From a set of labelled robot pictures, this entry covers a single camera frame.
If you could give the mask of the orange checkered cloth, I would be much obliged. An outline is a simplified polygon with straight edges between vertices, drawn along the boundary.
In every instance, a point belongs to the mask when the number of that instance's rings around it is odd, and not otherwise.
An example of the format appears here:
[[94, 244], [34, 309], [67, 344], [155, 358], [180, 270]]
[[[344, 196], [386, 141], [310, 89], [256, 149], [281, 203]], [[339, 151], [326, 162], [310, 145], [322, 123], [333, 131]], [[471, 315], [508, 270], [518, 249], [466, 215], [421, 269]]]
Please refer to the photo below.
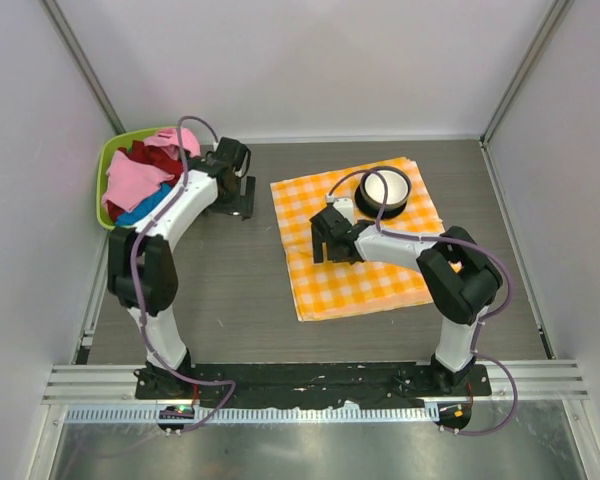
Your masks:
[[422, 276], [411, 269], [364, 262], [313, 263], [310, 218], [342, 177], [379, 166], [399, 168], [411, 181], [405, 211], [383, 221], [388, 229], [440, 234], [446, 229], [416, 162], [405, 157], [296, 177], [271, 184], [298, 320], [323, 321], [432, 303]]

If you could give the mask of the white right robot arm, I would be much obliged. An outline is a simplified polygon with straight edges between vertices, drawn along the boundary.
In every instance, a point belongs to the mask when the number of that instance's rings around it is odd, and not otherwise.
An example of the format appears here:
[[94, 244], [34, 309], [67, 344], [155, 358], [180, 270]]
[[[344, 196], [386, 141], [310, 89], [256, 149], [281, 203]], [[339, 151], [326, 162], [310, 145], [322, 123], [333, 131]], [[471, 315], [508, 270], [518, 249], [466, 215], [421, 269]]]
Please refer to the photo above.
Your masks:
[[432, 386], [445, 393], [465, 382], [475, 364], [477, 322], [488, 313], [503, 278], [466, 229], [442, 234], [384, 229], [377, 222], [351, 222], [332, 205], [310, 219], [316, 264], [375, 262], [418, 272], [442, 315], [431, 358]]

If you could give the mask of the lime green plastic basket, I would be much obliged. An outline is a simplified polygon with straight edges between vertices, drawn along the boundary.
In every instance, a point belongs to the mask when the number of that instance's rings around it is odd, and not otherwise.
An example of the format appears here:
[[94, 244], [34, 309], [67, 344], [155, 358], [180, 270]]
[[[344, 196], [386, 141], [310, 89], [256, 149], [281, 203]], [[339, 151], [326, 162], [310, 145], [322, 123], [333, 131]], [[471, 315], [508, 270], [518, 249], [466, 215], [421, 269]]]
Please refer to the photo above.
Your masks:
[[113, 154], [120, 147], [130, 149], [133, 141], [143, 142], [146, 137], [153, 135], [157, 130], [164, 128], [172, 127], [152, 127], [124, 133], [109, 140], [102, 148], [96, 185], [96, 216], [103, 228], [111, 230], [116, 227], [115, 223], [109, 217], [107, 209], [101, 204], [101, 198], [106, 191], [108, 183], [106, 171], [110, 165]]

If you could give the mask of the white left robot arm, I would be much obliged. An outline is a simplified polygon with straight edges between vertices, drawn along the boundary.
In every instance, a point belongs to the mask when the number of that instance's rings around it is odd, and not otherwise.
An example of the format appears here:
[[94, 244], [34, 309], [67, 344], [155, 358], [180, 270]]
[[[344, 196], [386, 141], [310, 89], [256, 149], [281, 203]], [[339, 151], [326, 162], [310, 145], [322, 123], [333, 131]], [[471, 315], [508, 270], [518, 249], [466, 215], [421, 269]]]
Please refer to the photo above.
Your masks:
[[252, 216], [256, 180], [250, 163], [249, 148], [226, 137], [205, 155], [185, 155], [176, 185], [147, 215], [109, 235], [107, 289], [136, 322], [147, 352], [144, 367], [134, 372], [139, 399], [185, 398], [196, 391], [191, 355], [175, 320], [173, 252], [205, 212]]

